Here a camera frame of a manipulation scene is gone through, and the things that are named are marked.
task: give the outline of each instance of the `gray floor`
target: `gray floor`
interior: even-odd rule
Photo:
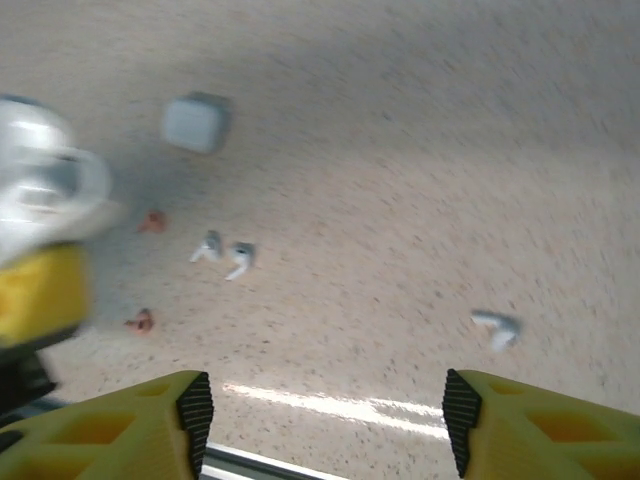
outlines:
[[[90,245],[68,400],[179,369],[211,439],[353,479],[454,478],[438,406],[472,368],[640,412],[635,0],[5,1],[0,90],[57,107],[132,217]],[[233,98],[223,152],[163,105]],[[164,209],[163,235],[135,233]],[[208,229],[257,268],[187,261]],[[143,307],[149,337],[122,328]],[[525,322],[503,354],[469,311]]]

